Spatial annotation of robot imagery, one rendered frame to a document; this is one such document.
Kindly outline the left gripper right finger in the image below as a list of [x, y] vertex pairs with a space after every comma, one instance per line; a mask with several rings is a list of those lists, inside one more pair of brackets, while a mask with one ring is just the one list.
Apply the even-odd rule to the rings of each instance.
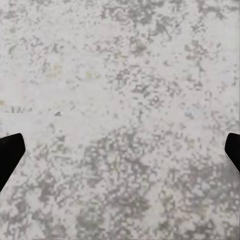
[[229, 133], [224, 150], [240, 172], [240, 134]]

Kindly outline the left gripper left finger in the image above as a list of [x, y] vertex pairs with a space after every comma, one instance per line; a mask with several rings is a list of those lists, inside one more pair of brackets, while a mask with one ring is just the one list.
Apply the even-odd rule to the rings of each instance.
[[0, 138], [0, 192], [26, 152], [21, 133]]

